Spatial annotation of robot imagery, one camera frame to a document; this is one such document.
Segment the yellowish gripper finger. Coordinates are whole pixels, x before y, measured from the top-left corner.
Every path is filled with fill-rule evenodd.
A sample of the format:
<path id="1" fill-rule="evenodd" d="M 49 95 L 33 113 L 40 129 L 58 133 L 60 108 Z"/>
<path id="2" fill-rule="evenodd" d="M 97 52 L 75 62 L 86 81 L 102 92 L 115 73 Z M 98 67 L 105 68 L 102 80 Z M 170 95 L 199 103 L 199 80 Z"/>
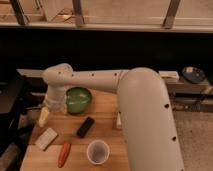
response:
<path id="1" fill-rule="evenodd" d="M 61 112 L 62 112 L 63 114 L 67 114 L 67 109 L 66 109 L 66 106 L 65 106 L 65 105 L 61 107 Z"/>
<path id="2" fill-rule="evenodd" d="M 38 120 L 38 125 L 44 127 L 49 119 L 50 111 L 47 107 L 43 107 L 40 112 L 40 117 Z"/>

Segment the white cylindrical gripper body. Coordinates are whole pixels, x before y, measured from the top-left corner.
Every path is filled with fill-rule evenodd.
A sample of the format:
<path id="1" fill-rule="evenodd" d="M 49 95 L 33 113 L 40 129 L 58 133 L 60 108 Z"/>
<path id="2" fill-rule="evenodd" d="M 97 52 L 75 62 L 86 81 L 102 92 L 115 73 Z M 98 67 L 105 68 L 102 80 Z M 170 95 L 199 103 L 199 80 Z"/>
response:
<path id="1" fill-rule="evenodd" d="M 44 104 L 51 112 L 61 111 L 66 101 L 65 87 L 48 86 L 45 94 Z"/>

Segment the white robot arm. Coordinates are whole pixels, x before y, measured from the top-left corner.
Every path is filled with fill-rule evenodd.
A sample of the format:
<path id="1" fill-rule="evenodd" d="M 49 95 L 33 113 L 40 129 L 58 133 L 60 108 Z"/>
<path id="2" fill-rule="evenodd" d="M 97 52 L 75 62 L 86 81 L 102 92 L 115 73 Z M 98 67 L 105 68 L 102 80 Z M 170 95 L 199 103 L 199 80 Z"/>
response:
<path id="1" fill-rule="evenodd" d="M 150 68 L 74 71 L 62 63 L 42 73 L 44 104 L 58 111 L 73 87 L 115 93 L 131 171 L 184 171 L 184 162 L 164 80 Z"/>

